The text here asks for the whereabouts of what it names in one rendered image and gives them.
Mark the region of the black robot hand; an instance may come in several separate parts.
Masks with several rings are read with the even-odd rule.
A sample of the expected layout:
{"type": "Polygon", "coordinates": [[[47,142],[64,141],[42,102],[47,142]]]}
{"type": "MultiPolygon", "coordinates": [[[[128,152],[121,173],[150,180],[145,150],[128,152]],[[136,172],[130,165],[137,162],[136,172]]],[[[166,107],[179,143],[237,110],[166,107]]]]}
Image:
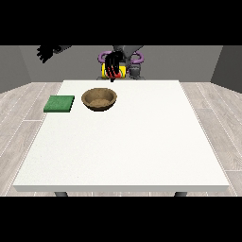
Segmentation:
{"type": "Polygon", "coordinates": [[[61,51],[61,47],[59,45],[41,45],[37,51],[37,56],[40,58],[40,61],[46,63],[54,53],[61,51]]]}
{"type": "Polygon", "coordinates": [[[114,51],[105,59],[105,70],[111,82],[114,82],[115,76],[119,73],[119,63],[123,59],[121,51],[114,51]]]}

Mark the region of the brown wooden bowl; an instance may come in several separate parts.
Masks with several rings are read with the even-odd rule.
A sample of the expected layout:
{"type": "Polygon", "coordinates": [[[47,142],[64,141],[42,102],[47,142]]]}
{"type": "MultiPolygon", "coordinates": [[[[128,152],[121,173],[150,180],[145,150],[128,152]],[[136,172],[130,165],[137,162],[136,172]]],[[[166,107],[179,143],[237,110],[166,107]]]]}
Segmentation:
{"type": "Polygon", "coordinates": [[[111,108],[117,99],[115,91],[109,88],[93,88],[81,97],[82,103],[94,112],[104,112],[111,108]]]}

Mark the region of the green square pad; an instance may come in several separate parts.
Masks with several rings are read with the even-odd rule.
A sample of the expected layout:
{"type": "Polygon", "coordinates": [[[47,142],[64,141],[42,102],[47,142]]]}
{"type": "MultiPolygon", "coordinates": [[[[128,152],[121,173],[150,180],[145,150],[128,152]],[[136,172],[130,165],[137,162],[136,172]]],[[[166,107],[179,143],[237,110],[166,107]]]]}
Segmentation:
{"type": "Polygon", "coordinates": [[[70,112],[75,97],[73,95],[52,95],[48,98],[44,112],[70,112]]]}

